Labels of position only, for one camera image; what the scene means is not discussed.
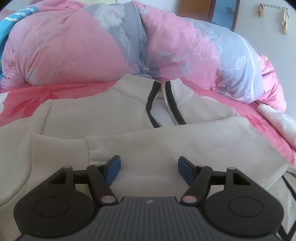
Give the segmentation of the beige zip hoodie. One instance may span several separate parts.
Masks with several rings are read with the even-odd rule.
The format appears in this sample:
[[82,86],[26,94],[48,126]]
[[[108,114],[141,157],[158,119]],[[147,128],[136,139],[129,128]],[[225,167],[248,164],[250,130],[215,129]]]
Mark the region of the beige zip hoodie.
[[177,161],[217,171],[235,167],[283,205],[281,228],[295,235],[295,151],[267,138],[234,108],[201,97],[181,80],[126,75],[109,90],[49,99],[1,127],[1,240],[15,240],[15,204],[63,166],[75,170],[121,157],[117,197],[175,196],[187,185]]

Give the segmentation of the white folded garment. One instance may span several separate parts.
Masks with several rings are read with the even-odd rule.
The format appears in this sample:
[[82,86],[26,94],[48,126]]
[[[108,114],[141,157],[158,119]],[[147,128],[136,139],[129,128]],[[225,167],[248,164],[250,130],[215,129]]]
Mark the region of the white folded garment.
[[261,103],[258,112],[267,119],[280,135],[295,149],[296,123],[295,120],[272,107]]

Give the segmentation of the pink grey floral duvet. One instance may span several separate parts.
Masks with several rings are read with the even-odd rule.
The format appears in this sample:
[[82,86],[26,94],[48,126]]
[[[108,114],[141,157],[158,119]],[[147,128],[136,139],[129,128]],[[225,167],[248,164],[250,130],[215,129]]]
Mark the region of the pink grey floral duvet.
[[40,1],[17,22],[3,52],[1,88],[102,83],[125,74],[181,79],[244,103],[284,112],[274,67],[231,30],[138,1],[83,4]]

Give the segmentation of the brown wooden door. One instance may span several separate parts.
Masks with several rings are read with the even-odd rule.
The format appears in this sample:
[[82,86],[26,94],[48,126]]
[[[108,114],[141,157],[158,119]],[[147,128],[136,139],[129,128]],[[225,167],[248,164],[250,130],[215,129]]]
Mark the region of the brown wooden door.
[[235,31],[240,0],[183,0],[178,14]]

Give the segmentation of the blue pillow with stripes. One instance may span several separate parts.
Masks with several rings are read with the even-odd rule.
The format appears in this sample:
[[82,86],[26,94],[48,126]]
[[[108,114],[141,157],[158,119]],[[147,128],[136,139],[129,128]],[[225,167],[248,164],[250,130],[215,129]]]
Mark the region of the blue pillow with stripes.
[[13,26],[19,22],[20,20],[24,19],[27,16],[30,16],[34,13],[37,13],[39,10],[35,6],[27,6],[24,9],[20,9],[18,12],[15,12],[7,17],[5,17],[3,20],[0,22],[0,29],[1,29],[1,35],[0,35],[0,41],[1,41],[1,49],[0,49],[0,54],[1,54],[1,78],[3,78],[3,67],[2,67],[2,60],[3,60],[3,52],[4,52],[4,47],[6,45],[6,42],[9,37],[9,33],[12,30]]

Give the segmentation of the wall coat hook rack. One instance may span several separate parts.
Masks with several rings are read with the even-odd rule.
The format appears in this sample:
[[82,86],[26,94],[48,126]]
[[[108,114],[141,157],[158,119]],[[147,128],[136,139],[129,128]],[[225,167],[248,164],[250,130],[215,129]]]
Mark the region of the wall coat hook rack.
[[265,16],[265,10],[266,9],[273,9],[273,12],[268,10],[268,19],[271,20],[272,23],[278,25],[280,28],[280,31],[283,35],[288,34],[288,24],[290,20],[289,15],[289,8],[286,6],[279,6],[276,4],[266,4],[266,3],[260,3],[258,5],[257,10],[257,17],[263,18]]

